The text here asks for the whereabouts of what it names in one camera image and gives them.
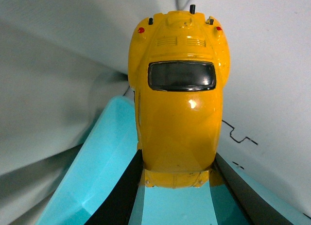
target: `toy car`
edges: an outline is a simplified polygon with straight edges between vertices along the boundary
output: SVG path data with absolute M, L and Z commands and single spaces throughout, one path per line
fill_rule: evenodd
M 155 14 L 132 36 L 128 79 L 148 187 L 199 187 L 216 155 L 229 48 L 220 23 L 194 9 Z

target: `rear window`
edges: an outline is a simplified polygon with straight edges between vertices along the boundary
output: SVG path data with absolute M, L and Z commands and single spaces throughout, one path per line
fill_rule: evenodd
M 216 74 L 211 62 L 170 61 L 151 63 L 148 84 L 153 90 L 199 91 L 216 87 Z

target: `black strip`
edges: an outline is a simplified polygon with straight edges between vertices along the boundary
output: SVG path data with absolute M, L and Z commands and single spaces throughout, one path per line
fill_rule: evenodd
M 130 89 L 130 86 L 128 86 L 128 88 L 126 89 L 125 93 L 123 94 L 123 96 L 128 92 L 128 90 Z
M 309 218 L 309 219 L 311 219 L 311 217 L 310 216 L 308 216 L 308 215 L 306 215 L 305 213 L 303 213 L 305 216 L 307 216 L 307 218 Z
M 142 151 L 138 150 L 112 192 L 85 224 L 127 225 L 133 210 L 142 171 Z
M 237 202 L 246 219 L 255 225 L 292 225 L 283 215 L 261 198 L 217 153 L 214 167 Z
M 254 144 L 258 145 L 257 142 L 255 142 L 254 140 L 251 140 L 249 137 L 245 137 L 245 138 L 243 138 L 241 141 L 236 140 L 234 137 L 232 137 L 232 132 L 233 132 L 233 130 L 235 129 L 235 127 L 233 127 L 231 124 L 229 124 L 228 122 L 226 122 L 226 121 L 224 121 L 224 120 L 222 120 L 222 122 L 225 123 L 225 124 L 227 124 L 228 126 L 230 126 L 230 127 L 232 128 L 232 130 L 231 130 L 231 132 L 230 132 L 230 137 L 231 137 L 235 142 L 241 143 L 241 142 L 243 142 L 245 139 L 247 139 L 247 140 L 250 140 L 251 142 L 253 142 Z

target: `white backdrop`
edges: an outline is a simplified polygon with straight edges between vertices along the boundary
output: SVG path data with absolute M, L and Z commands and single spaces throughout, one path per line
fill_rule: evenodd
M 127 89 L 120 72 L 138 22 L 190 4 L 227 35 L 223 119 L 235 139 L 258 143 L 222 133 L 219 152 L 311 216 L 310 0 L 0 0 L 0 180 L 80 144 L 109 98 Z M 0 194 L 0 223 L 51 191 L 16 210 L 24 192 Z

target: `turquoise plastic holder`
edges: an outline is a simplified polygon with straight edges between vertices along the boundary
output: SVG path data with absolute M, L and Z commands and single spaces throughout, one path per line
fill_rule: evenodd
M 99 117 L 79 154 L 37 221 L 37 225 L 83 225 L 110 194 L 136 153 L 137 133 L 134 103 L 113 98 Z M 229 165 L 270 205 L 293 224 L 308 219 L 252 178 Z M 226 224 L 241 224 L 237 205 L 224 185 L 214 187 Z M 146 188 L 143 225 L 216 225 L 209 183 L 200 188 Z
M 134 103 L 113 98 L 47 204 L 37 225 L 84 224 L 136 153 Z

